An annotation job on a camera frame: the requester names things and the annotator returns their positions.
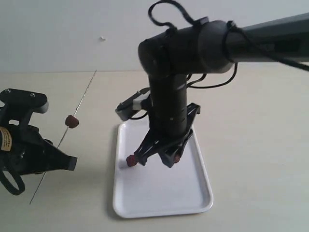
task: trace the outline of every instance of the white plastic tray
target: white plastic tray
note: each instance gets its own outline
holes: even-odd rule
[[[129,120],[119,126],[115,212],[123,218],[142,218],[209,210],[213,195],[195,132],[172,168],[165,166],[157,154],[148,158],[146,166],[127,167],[127,156],[139,147],[148,129],[148,120]]]

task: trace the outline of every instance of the white table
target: white table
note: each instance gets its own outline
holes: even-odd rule
[[[204,84],[229,75],[210,75]],[[55,119],[53,128],[40,125],[46,138],[59,140],[64,119],[74,111],[73,103],[90,77],[50,73],[35,79],[31,87],[45,91],[51,105],[68,102],[68,107],[56,103],[50,115],[42,116]],[[1,85],[7,88],[17,80],[5,75]],[[54,83],[49,93],[45,82]],[[240,65],[228,86],[188,90],[188,103],[201,105],[195,129],[214,194],[212,209],[198,215],[120,219],[112,210],[116,128],[121,123],[114,109],[145,86],[143,72],[97,73],[77,113],[80,125],[69,131],[60,147],[78,157],[75,171],[48,173],[30,206],[37,176],[27,176],[31,190],[20,197],[0,187],[1,231],[308,230],[308,73],[279,64]]]

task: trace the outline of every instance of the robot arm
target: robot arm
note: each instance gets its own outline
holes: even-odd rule
[[[152,9],[160,3],[176,6],[192,26],[177,29],[170,22],[156,21]],[[233,64],[236,71],[238,62],[248,61],[278,61],[309,71],[309,66],[297,63],[309,61],[309,14],[240,29],[231,21],[193,20],[176,1],[161,0],[150,7],[148,15],[156,25],[169,28],[139,45],[140,62],[150,86],[150,95],[140,102],[149,115],[149,132],[134,153],[142,165],[156,153],[168,167],[181,158],[200,112],[194,103],[187,106],[188,75],[224,73]],[[125,101],[127,117],[121,116],[123,105],[118,106],[122,119],[138,112],[131,106],[137,97],[138,93]]]

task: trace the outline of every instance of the white wall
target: white wall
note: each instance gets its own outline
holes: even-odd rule
[[[138,44],[164,30],[147,16],[155,0],[2,0],[0,72],[139,70]],[[179,0],[193,18],[235,20],[239,26],[309,10],[308,0]],[[160,20],[187,26],[167,4]],[[104,36],[107,41],[100,42]]]

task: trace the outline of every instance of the label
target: label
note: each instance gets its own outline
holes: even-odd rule
[[[2,134],[1,150],[10,151],[12,147],[12,137],[10,132],[4,127],[0,127],[0,132]]]

